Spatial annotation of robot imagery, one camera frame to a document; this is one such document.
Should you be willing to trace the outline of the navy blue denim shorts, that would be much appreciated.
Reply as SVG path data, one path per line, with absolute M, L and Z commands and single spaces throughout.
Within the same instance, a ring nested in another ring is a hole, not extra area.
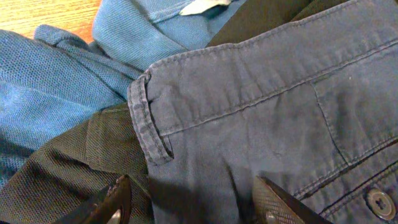
M 165 58 L 127 93 L 156 223 L 254 222 L 259 176 L 332 223 L 397 222 L 396 1 Z

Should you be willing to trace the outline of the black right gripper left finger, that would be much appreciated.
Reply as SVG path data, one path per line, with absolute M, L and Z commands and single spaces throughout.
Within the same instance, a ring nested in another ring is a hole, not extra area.
M 131 181 L 122 175 L 53 224 L 128 224 L 131 198 Z

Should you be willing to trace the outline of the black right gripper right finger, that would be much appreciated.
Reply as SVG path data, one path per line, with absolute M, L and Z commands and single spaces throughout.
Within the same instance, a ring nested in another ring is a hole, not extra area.
M 255 177 L 252 200 L 258 223 L 331 224 L 266 177 Z

